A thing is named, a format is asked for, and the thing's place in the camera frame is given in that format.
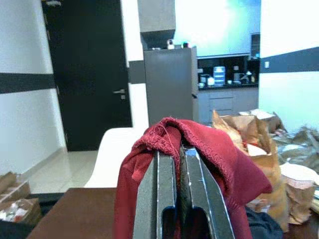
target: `blue container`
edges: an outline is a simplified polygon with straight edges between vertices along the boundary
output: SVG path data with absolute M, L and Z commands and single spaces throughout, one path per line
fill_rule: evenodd
M 215 80 L 216 86 L 225 85 L 226 80 L 226 69 L 224 66 L 216 66 L 214 67 L 213 77 Z

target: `kitchen counter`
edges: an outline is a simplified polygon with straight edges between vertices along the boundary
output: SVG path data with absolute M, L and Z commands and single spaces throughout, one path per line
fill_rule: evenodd
M 230 85 L 223 85 L 223 86 L 214 86 L 214 87 L 204 87 L 198 88 L 200 91 L 207 91 L 207 90 L 221 90 L 221 89 L 233 89 L 233 88 L 250 88 L 250 87 L 258 87 L 259 83 L 252 83 L 252 84 L 230 84 Z

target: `red sweater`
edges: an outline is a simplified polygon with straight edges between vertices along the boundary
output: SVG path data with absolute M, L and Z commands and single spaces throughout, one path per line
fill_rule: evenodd
M 115 201 L 115 239 L 131 239 L 133 236 L 138 186 L 155 150 L 174 157 L 179 181 L 182 137 L 203 155 L 206 166 L 220 186 L 235 237 L 252 239 L 244 206 L 261 193 L 270 193 L 270 182 L 223 131 L 173 118 L 163 118 L 147 129 L 121 165 Z

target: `baseboard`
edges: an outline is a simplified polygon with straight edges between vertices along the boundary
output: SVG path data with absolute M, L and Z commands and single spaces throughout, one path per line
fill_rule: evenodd
M 42 168 L 44 165 L 46 165 L 49 161 L 51 161 L 53 158 L 55 158 L 57 155 L 63 153 L 63 152 L 67 152 L 66 147 L 61 147 L 59 148 L 57 151 L 55 151 L 54 153 L 52 153 L 50 156 L 48 156 L 46 159 L 42 160 L 41 162 L 39 162 L 38 164 L 36 164 L 35 166 L 31 167 L 30 169 L 28 169 L 26 172 L 21 174 L 21 178 L 23 180 L 27 180 L 31 175 L 33 175 L 36 171 L 38 171 L 40 168 Z

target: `gray refrigerator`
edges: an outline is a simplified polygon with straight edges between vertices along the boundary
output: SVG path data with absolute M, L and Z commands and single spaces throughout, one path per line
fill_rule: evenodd
M 198 121 L 196 48 L 144 51 L 149 122 Z

